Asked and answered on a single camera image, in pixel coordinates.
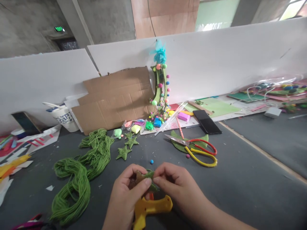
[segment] smartphone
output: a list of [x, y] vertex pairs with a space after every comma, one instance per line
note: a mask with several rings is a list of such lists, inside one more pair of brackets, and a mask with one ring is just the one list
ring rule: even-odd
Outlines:
[[12, 113], [11, 115], [25, 130], [28, 136], [41, 133], [41, 130], [31, 121], [31, 119], [28, 117], [28, 115], [25, 112]]
[[214, 121], [209, 117], [209, 115], [204, 110], [194, 110], [194, 116], [197, 118], [198, 122], [204, 128], [206, 134], [220, 134], [222, 131], [214, 123]]

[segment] white partition board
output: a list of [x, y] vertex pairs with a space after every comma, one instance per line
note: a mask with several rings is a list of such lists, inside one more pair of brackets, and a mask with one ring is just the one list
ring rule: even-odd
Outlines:
[[82, 81], [99, 77], [85, 49], [0, 59], [0, 134], [19, 127], [10, 115], [26, 111], [45, 126], [58, 124], [42, 102], [60, 104], [86, 93]]
[[[230, 93], [288, 64], [306, 42], [307, 18], [157, 37], [166, 44], [169, 103]], [[156, 38], [88, 46], [102, 75], [154, 65]], [[300, 52], [303, 62], [307, 53]]]

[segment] yellow scissors handle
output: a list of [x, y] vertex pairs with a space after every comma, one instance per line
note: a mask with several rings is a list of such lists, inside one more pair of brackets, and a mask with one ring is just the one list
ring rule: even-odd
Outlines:
[[[199, 164], [206, 166], [206, 167], [215, 167], [217, 165], [217, 159], [213, 155], [206, 153], [206, 152], [203, 152], [203, 151], [200, 151], [200, 150], [197, 150], [197, 149], [193, 149], [193, 148], [191, 148], [191, 150], [189, 150], [189, 148], [187, 146], [185, 147], [185, 149], [190, 154], [190, 156], [194, 160], [196, 160]], [[201, 162], [199, 159], [196, 158], [196, 156], [194, 156], [194, 154], [191, 151], [202, 154], [202, 155], [206, 155], [207, 157], [211, 158], [214, 162], [212, 164], [207, 164], [207, 163]]]

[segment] cardboard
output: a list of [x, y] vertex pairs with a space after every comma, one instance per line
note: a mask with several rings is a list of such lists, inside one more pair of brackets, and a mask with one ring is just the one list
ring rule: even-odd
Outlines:
[[121, 127], [125, 120], [145, 119], [154, 110], [147, 67], [125, 69], [83, 82], [89, 94], [72, 110], [84, 134]]

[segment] paper cup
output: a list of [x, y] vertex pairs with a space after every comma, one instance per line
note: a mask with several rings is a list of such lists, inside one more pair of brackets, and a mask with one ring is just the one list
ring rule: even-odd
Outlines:
[[69, 132], [73, 133], [79, 130], [79, 127], [77, 126], [67, 107], [52, 108], [46, 111], [49, 112], [53, 118], [56, 119], [58, 123], [64, 126]]

